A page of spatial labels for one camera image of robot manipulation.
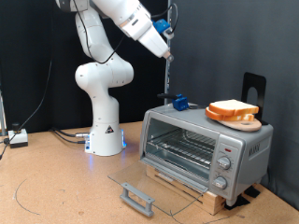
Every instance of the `bread slice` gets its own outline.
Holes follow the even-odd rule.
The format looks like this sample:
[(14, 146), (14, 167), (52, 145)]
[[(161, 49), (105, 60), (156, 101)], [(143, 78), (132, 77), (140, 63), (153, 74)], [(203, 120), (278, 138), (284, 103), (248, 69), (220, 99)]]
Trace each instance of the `bread slice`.
[(246, 114), (257, 114), (259, 107), (249, 105), (237, 100), (218, 101), (209, 105), (209, 110), (224, 116), (240, 116)]
[(224, 116), (217, 114), (213, 111), (210, 111), (209, 108), (206, 108), (206, 116), (211, 119), (215, 120), (223, 120), (223, 121), (254, 121), (254, 115), (252, 114), (246, 114), (246, 115), (240, 115), (240, 116)]

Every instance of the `blue object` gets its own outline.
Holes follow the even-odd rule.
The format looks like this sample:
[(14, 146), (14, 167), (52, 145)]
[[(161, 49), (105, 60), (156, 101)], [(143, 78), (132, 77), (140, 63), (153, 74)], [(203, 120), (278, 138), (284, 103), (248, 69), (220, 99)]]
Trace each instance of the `blue object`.
[(172, 100), (174, 108), (178, 111), (182, 111), (189, 108), (187, 97), (183, 97), (182, 94), (177, 95), (177, 100)]
[(165, 30), (167, 30), (170, 27), (170, 24), (164, 19), (161, 19), (159, 21), (152, 21), (152, 23), (159, 34), (163, 33)]

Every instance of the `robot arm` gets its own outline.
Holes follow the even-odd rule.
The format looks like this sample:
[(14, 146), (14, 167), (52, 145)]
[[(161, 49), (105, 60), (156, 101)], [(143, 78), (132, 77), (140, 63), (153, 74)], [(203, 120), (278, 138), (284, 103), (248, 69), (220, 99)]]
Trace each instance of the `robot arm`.
[[(56, 0), (63, 11), (77, 11), (74, 0)], [(100, 15), (107, 15), (133, 40), (138, 40), (157, 57), (174, 60), (168, 46), (154, 28), (150, 13), (138, 0), (76, 0), (79, 11), (89, 6), (97, 9)]]
[(137, 0), (56, 0), (56, 3), (63, 11), (78, 12), (76, 26), (81, 45), (85, 54), (96, 60), (81, 65), (76, 72), (76, 82), (89, 94), (93, 104), (93, 126), (85, 152), (100, 156), (120, 153), (119, 103), (108, 94), (108, 88), (130, 83), (134, 70), (117, 53), (113, 54), (99, 14), (108, 15), (126, 35), (156, 56), (170, 62), (173, 56), (153, 27), (150, 14)]

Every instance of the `cable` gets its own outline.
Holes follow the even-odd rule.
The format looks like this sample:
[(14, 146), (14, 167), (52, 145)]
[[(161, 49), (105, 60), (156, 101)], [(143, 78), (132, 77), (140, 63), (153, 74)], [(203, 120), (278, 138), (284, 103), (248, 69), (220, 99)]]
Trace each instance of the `cable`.
[[(51, 35), (53, 35), (53, 11), (54, 11), (54, 1), (52, 1), (52, 14), (51, 14)], [(48, 78), (47, 78), (47, 83), (46, 83), (46, 89), (44, 91), (44, 95), (43, 98), (40, 102), (40, 104), (38, 105), (37, 109), (35, 110), (35, 112), (21, 125), (21, 127), (19, 128), (19, 130), (12, 136), (12, 138), (8, 139), (1, 155), (0, 155), (0, 160), (2, 160), (4, 153), (6, 152), (7, 146), (10, 144), (10, 142), (15, 138), (15, 136), (17, 135), (17, 133), (22, 129), (22, 127), (31, 119), (31, 117), (33, 117), (35, 115), (35, 113), (38, 111), (38, 109), (42, 106), (42, 104), (44, 103), (45, 97), (46, 97), (46, 93), (47, 93), (47, 89), (49, 86), (49, 80), (50, 80), (50, 71), (52, 68), (52, 55), (53, 52), (51, 52), (51, 60), (50, 60), (50, 67), (49, 67), (49, 73), (48, 73)]]
[(65, 135), (65, 136), (68, 136), (68, 137), (76, 137), (75, 134), (72, 134), (72, 133), (64, 133), (63, 131), (61, 131), (61, 130), (55, 128), (55, 127), (51, 127), (51, 128), (50, 128), (50, 131), (56, 131), (56, 132), (61, 133), (61, 134)]
[(66, 138), (63, 138), (61, 135), (59, 135), (57, 132), (55, 132), (54, 130), (52, 130), (54, 133), (56, 133), (59, 137), (61, 137), (62, 139), (64, 139), (66, 142), (69, 142), (69, 143), (75, 143), (75, 144), (85, 144), (85, 141), (77, 141), (77, 142), (73, 142), (73, 141), (70, 141)]
[[(93, 59), (94, 61), (100, 63), (99, 61), (97, 61), (97, 60), (94, 59), (94, 57), (93, 57), (93, 55), (92, 55), (92, 53), (91, 53), (90, 46), (89, 46), (89, 43), (88, 43), (88, 35), (87, 35), (87, 29), (86, 29), (86, 26), (85, 26), (85, 24), (84, 24), (84, 22), (83, 22), (83, 19), (81, 18), (81, 15), (80, 15), (80, 13), (79, 13), (79, 11), (78, 11), (77, 3), (76, 3), (75, 0), (74, 0), (74, 4), (75, 4), (75, 7), (76, 7), (76, 11), (77, 11), (77, 13), (78, 13), (78, 16), (80, 17), (80, 20), (81, 20), (81, 22), (82, 22), (82, 24), (83, 24), (83, 27), (84, 27), (84, 30), (85, 30), (85, 35), (86, 35), (86, 46), (87, 46), (87, 49), (88, 49), (88, 51), (89, 51), (89, 53), (90, 53), (92, 59)], [(122, 39), (121, 39), (119, 45), (114, 49), (113, 53), (112, 53), (112, 54), (111, 54), (111, 55), (110, 55), (110, 56), (109, 56), (103, 63), (107, 63), (107, 62), (110, 60), (110, 58), (114, 55), (114, 53), (116, 52), (116, 50), (120, 47), (120, 45), (121, 45), (121, 43), (122, 43), (124, 37), (125, 37), (125, 35), (123, 35), (123, 37), (122, 37)]]
[(158, 18), (158, 17), (162, 17), (162, 16), (163, 16), (164, 14), (166, 14), (172, 7), (175, 7), (175, 8), (176, 8), (177, 16), (176, 16), (176, 21), (175, 21), (174, 28), (172, 29), (172, 32), (170, 33), (170, 35), (173, 34), (173, 33), (175, 32), (175, 30), (176, 30), (176, 28), (177, 28), (177, 24), (178, 24), (178, 6), (177, 6), (177, 4), (176, 4), (176, 3), (172, 3), (172, 4), (169, 6), (169, 8), (168, 8), (166, 11), (164, 11), (163, 13), (151, 16), (153, 19), (154, 19), (154, 18)]

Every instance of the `table surface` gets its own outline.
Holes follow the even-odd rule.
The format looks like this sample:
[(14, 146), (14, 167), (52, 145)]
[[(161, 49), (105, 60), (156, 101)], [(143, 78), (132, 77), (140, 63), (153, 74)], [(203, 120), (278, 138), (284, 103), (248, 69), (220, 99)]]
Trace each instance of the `table surface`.
[[(29, 147), (7, 148), (0, 161), (1, 223), (299, 223), (297, 210), (263, 186), (250, 204), (212, 216), (195, 205), (170, 217), (145, 217), (120, 199), (107, 176), (139, 160), (142, 122), (121, 124), (128, 147), (112, 157), (87, 154), (53, 133), (30, 133)], [(68, 130), (69, 133), (89, 131)]]

